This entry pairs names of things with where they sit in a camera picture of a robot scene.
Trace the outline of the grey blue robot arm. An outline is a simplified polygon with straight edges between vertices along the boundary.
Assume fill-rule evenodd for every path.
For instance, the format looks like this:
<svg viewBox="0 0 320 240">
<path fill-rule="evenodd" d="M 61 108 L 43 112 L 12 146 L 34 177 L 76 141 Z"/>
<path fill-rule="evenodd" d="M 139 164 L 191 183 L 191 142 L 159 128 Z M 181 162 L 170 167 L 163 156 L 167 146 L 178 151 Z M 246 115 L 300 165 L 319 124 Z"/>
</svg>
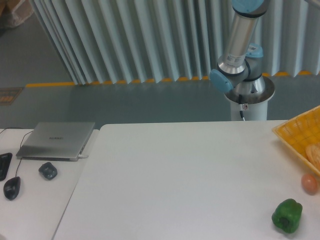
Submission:
<svg viewBox="0 0 320 240">
<path fill-rule="evenodd" d="M 268 101 L 275 92 L 263 73 L 296 76 L 320 71 L 320 3 L 317 0 L 234 0 L 223 54 L 212 84 L 239 105 Z"/>
</svg>

